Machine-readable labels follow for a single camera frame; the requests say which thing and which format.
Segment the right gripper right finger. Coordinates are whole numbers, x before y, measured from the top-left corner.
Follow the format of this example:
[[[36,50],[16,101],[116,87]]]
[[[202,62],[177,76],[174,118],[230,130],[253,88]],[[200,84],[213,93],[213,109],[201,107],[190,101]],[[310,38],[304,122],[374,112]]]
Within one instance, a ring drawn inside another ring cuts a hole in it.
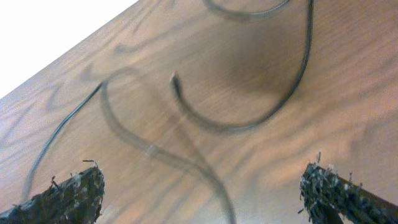
[[[338,175],[333,165],[323,168],[321,154],[307,164],[300,179],[300,200],[312,224],[397,224],[397,205],[372,194],[352,179]]]

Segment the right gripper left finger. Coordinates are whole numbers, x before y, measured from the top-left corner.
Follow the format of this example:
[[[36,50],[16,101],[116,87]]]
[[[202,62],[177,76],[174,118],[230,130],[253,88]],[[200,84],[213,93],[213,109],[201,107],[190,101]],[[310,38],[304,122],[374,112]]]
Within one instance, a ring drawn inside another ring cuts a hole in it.
[[[1,212],[1,224],[96,223],[104,198],[104,174],[97,162],[30,200]]]

